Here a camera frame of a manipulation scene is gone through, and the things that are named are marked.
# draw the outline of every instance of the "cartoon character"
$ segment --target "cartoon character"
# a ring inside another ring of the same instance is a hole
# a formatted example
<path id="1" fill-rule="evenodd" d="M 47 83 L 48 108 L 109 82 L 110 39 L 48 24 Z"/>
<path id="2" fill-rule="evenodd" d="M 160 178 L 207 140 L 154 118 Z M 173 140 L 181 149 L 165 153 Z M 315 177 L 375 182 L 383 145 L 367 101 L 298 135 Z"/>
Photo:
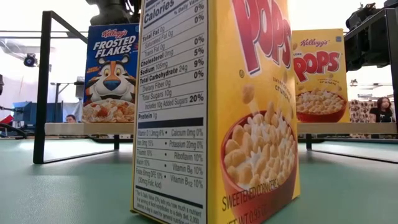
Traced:
<path id="1" fill-rule="evenodd" d="M 130 56 L 127 54 L 116 61 L 99 58 L 101 70 L 86 84 L 85 105 L 108 98 L 134 103 L 136 79 L 129 75 L 124 67 L 129 61 Z"/>

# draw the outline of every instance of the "cereal box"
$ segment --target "cereal box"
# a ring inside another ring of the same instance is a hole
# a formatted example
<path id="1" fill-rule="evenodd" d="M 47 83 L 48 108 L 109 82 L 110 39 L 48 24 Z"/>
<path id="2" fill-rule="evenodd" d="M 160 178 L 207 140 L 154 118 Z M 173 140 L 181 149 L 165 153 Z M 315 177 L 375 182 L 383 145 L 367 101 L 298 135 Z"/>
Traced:
<path id="1" fill-rule="evenodd" d="M 349 122 L 343 29 L 294 30 L 297 118 Z"/>
<path id="2" fill-rule="evenodd" d="M 83 122 L 133 122 L 139 24 L 88 30 Z"/>
<path id="3" fill-rule="evenodd" d="M 299 196 L 287 8 L 143 1 L 133 212 L 161 223 L 262 223 Z"/>

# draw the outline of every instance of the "cereal pieces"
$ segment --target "cereal pieces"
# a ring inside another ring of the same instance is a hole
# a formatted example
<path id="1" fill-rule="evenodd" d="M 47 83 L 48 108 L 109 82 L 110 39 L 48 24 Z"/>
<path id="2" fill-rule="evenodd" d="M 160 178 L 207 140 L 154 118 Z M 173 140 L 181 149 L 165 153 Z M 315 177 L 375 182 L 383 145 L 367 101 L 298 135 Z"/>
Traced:
<path id="1" fill-rule="evenodd" d="M 246 84 L 243 86 L 242 101 L 249 104 L 254 99 L 254 85 Z"/>
<path id="2" fill-rule="evenodd" d="M 296 164 L 297 143 L 290 124 L 272 102 L 267 109 L 236 125 L 225 145 L 227 173 L 243 189 L 272 181 L 282 185 Z"/>
<path id="3" fill-rule="evenodd" d="M 123 100 L 106 99 L 83 108 L 84 122 L 133 122 L 135 104 Z"/>
<path id="4" fill-rule="evenodd" d="M 289 110 L 288 110 L 288 112 L 287 112 L 287 116 L 285 117 L 286 122 L 290 123 L 291 120 L 293 119 L 293 117 L 294 117 L 293 108 L 290 106 L 290 107 L 289 107 Z"/>
<path id="5" fill-rule="evenodd" d="M 326 90 L 315 89 L 296 96 L 298 113 L 332 114 L 346 106 L 346 100 Z"/>

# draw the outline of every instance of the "metal stand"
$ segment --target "metal stand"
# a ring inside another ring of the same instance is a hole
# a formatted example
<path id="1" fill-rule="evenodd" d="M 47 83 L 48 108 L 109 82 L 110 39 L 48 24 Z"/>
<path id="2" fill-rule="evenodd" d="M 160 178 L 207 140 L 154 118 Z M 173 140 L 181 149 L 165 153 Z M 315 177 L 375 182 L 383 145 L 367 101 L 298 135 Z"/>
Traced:
<path id="1" fill-rule="evenodd" d="M 387 25 L 387 40 L 388 40 L 388 49 L 389 49 L 389 65 L 391 66 L 391 78 L 392 78 L 392 89 L 394 91 L 394 106 L 395 109 L 398 110 L 398 17 L 397 17 L 397 9 L 383 9 L 378 12 L 376 15 L 372 16 L 372 18 L 368 19 L 364 23 L 362 23 L 359 27 L 355 28 L 351 32 L 347 33 L 344 36 L 345 42 L 347 40 L 357 38 L 357 35 L 371 26 L 372 24 L 379 22 L 379 20 L 384 19 Z M 396 125 L 398 130 L 398 113 L 396 113 Z M 398 164 L 398 161 L 388 161 L 384 159 L 378 159 L 373 157 L 363 157 L 363 156 L 355 156 L 351 154 L 342 154 L 337 152 L 328 152 L 328 151 L 319 151 L 312 149 L 312 137 L 311 134 L 306 134 L 306 145 L 307 150 L 311 152 L 322 152 L 327 154 L 333 154 L 337 156 L 347 156 L 353 157 L 357 159 L 367 159 L 372 161 L 379 162 L 389 162 Z"/>
<path id="2" fill-rule="evenodd" d="M 73 84 L 73 83 L 50 83 L 50 84 L 55 85 L 55 112 L 54 112 L 53 122 L 56 123 L 57 115 L 58 115 L 58 97 L 62 93 L 62 91 L 64 89 L 66 89 L 66 87 L 69 86 L 69 84 Z"/>
<path id="3" fill-rule="evenodd" d="M 58 14 L 53 11 L 44 11 L 42 14 L 42 36 L 40 38 L 40 65 L 39 65 L 39 81 L 37 88 L 37 114 L 36 114 L 36 129 L 35 129 L 35 140 L 33 150 L 33 163 L 34 164 L 46 164 L 50 162 L 65 161 L 68 159 L 76 159 L 85 156 L 93 156 L 106 152 L 114 152 L 119 149 L 119 136 L 115 135 L 114 150 L 108 150 L 103 152 L 96 152 L 90 154 L 83 154 L 77 156 L 71 156 L 60 159 L 53 159 L 50 161 L 44 161 L 44 142 L 45 142 L 45 123 L 47 117 L 47 95 L 49 91 L 49 66 L 50 66 L 50 41 L 51 41 L 51 23 L 52 19 L 59 22 L 73 35 L 78 37 L 84 43 L 87 44 L 87 38 L 79 33 L 75 28 L 63 20 Z"/>

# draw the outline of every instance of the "person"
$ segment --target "person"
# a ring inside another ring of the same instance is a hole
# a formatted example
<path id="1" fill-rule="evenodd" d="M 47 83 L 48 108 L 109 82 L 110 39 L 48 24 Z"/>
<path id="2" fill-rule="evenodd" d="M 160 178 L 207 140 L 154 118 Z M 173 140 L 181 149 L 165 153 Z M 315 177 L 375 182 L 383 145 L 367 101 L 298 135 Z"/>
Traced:
<path id="1" fill-rule="evenodd" d="M 387 97 L 382 97 L 377 100 L 377 108 L 372 108 L 369 111 L 370 123 L 393 123 L 395 122 L 394 114 L 391 110 L 391 102 Z M 372 138 L 379 138 L 378 134 L 372 134 Z"/>
<path id="2" fill-rule="evenodd" d="M 67 123 L 76 123 L 76 117 L 73 114 L 70 114 L 66 118 Z"/>

